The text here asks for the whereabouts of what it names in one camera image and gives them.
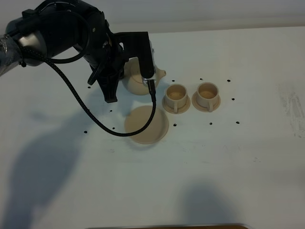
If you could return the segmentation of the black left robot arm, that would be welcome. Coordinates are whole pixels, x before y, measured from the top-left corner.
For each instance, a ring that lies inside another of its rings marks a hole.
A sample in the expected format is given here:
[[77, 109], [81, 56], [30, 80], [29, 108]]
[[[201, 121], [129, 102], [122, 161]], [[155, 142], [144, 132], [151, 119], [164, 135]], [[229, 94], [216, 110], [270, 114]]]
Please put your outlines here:
[[98, 83], [105, 101], [114, 103], [123, 74], [122, 52], [102, 11], [82, 0], [46, 0], [8, 24], [0, 38], [0, 72], [19, 64], [84, 58], [92, 69], [88, 84]]

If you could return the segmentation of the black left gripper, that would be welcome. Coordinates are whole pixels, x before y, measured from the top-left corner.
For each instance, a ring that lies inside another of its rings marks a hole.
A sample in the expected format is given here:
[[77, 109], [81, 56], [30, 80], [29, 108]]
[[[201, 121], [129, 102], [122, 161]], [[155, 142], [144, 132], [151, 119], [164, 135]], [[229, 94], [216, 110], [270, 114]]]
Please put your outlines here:
[[91, 29], [89, 47], [84, 55], [92, 69], [88, 81], [98, 82], [104, 100], [107, 103], [117, 102], [117, 87], [119, 82], [118, 73], [102, 72], [111, 56], [111, 39], [107, 34], [108, 23], [105, 21], [104, 13], [101, 11], [91, 13], [87, 22]]

